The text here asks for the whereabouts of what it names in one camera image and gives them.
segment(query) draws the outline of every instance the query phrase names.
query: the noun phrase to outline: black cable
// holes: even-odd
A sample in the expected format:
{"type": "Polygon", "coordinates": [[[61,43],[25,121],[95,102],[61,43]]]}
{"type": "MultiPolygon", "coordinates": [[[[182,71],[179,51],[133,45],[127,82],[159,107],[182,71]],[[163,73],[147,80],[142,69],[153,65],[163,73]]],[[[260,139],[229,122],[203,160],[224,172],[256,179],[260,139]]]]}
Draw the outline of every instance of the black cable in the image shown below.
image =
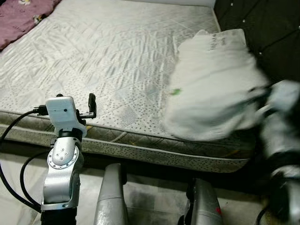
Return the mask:
{"type": "Polygon", "coordinates": [[[25,195],[25,197],[32,202],[34,205],[41,207],[41,205],[39,203],[37,203],[27,192],[26,187],[25,187],[25,183],[24,183],[24,173],[25,173],[25,168],[26,166],[31,162],[31,160],[35,159],[36,157],[39,157],[43,154],[49,153],[48,151],[44,151],[41,153],[38,153],[32,157],[30,157],[29,159],[26,160],[26,162],[23,164],[22,168],[21,168],[21,172],[20,172],[20,184],[21,184],[21,189],[25,195]]]}
{"type": "Polygon", "coordinates": [[[256,218],[256,224],[255,225],[260,225],[261,224],[261,219],[263,215],[266,213],[266,211],[269,209],[269,206],[267,205],[257,216],[256,218]]]}
{"type": "MultiPolygon", "coordinates": [[[[35,110],[29,111],[27,113],[24,113],[23,115],[19,116],[17,119],[15,119],[9,126],[8,128],[4,131],[4,133],[1,136],[1,140],[0,140],[0,150],[3,144],[3,141],[6,137],[6,135],[9,133],[9,131],[11,130],[11,128],[16,125],[22,118],[24,118],[25,116],[28,116],[30,114],[36,113],[35,110]]],[[[25,205],[31,207],[32,209],[34,209],[35,211],[41,213],[41,208],[39,205],[33,204],[31,202],[28,202],[26,199],[22,198],[21,196],[19,196],[9,185],[8,181],[6,180],[2,167],[1,167],[1,163],[0,163],[0,178],[4,184],[4,186],[6,187],[6,189],[10,192],[10,194],[15,197],[16,199],[18,199],[20,202],[24,203],[25,205]]]]}

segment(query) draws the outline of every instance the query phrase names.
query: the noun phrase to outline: dark headboard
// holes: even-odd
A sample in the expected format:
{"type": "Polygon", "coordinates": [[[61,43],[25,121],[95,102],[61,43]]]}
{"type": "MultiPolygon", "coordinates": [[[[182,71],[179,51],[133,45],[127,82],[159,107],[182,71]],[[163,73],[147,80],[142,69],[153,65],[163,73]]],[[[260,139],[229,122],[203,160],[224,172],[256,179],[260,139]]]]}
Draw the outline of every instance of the dark headboard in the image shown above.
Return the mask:
{"type": "Polygon", "coordinates": [[[273,83],[300,82],[300,0],[217,0],[215,12],[222,30],[244,30],[273,83]]]}

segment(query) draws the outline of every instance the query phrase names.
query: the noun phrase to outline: mattress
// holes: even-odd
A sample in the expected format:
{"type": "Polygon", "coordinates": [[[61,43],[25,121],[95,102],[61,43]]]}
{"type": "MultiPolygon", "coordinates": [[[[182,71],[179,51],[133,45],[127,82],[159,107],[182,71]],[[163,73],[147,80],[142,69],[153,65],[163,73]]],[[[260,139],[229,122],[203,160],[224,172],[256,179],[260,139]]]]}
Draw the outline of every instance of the mattress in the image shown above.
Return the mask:
{"type": "MultiPolygon", "coordinates": [[[[61,93],[97,118],[83,151],[201,171],[233,172],[253,155],[251,131],[216,142],[186,142],[163,126],[177,47],[201,29],[218,31],[209,7],[122,0],[63,0],[0,53],[0,132],[19,114],[61,93]]],[[[48,118],[29,116],[8,138],[49,146],[48,118]]]]}

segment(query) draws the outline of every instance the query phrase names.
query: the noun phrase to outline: green stain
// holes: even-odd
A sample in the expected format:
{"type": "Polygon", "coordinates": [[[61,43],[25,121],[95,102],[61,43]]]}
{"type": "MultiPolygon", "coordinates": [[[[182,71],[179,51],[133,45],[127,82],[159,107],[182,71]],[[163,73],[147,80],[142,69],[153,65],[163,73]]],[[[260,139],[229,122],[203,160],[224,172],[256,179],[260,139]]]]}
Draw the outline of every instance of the green stain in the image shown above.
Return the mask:
{"type": "Polygon", "coordinates": [[[180,88],[174,89],[173,92],[171,93],[171,95],[179,95],[181,92],[180,88]]]}

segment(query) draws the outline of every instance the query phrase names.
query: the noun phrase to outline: quilted mattress surface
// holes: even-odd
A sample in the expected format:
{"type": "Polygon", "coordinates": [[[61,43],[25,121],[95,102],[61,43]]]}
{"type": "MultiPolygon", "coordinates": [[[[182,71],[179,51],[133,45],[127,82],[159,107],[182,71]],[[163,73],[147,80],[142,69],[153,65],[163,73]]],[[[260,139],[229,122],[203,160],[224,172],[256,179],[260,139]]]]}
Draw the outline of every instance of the quilted mattress surface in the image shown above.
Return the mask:
{"type": "MultiPolygon", "coordinates": [[[[253,149],[249,135],[211,145],[179,141],[165,132],[165,99],[177,47],[201,29],[218,31],[211,8],[63,0],[48,18],[0,53],[0,132],[18,114],[58,93],[72,96],[76,108],[86,112],[92,92],[97,118],[87,121],[85,151],[181,167],[187,167],[183,156],[170,161],[164,151],[248,158],[253,149]]],[[[51,136],[47,118],[27,117],[8,138],[48,146],[51,136]]],[[[246,160],[226,163],[232,167],[223,172],[246,160]]],[[[190,168],[203,167],[195,162],[190,168]]]]}

